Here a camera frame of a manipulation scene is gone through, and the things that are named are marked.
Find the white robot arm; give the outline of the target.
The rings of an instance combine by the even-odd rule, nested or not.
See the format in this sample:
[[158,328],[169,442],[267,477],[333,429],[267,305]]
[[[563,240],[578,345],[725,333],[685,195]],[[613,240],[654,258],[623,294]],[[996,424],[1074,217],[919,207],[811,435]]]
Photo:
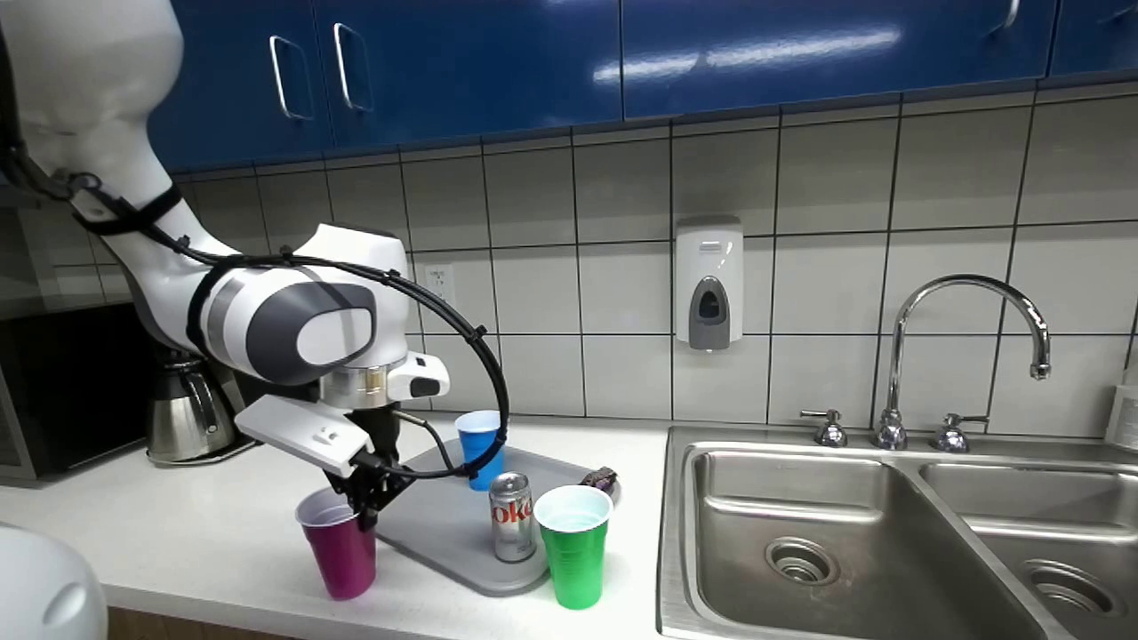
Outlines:
[[252,254],[205,231],[153,148],[185,34],[169,0],[0,0],[3,173],[65,202],[128,275],[145,329],[267,392],[235,427],[325,469],[369,523],[416,471],[384,442],[448,369],[404,339],[404,244],[318,227]]

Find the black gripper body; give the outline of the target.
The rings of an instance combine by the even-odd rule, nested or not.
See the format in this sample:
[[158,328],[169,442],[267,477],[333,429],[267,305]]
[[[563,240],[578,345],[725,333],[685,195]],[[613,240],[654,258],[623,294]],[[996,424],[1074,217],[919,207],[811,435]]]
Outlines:
[[356,464],[356,471],[347,477],[347,500],[356,495],[372,495],[376,497],[376,510],[393,500],[408,482],[408,469],[398,457],[398,412],[393,407],[356,407],[353,424],[367,429],[369,436],[369,451],[363,454],[363,463]]

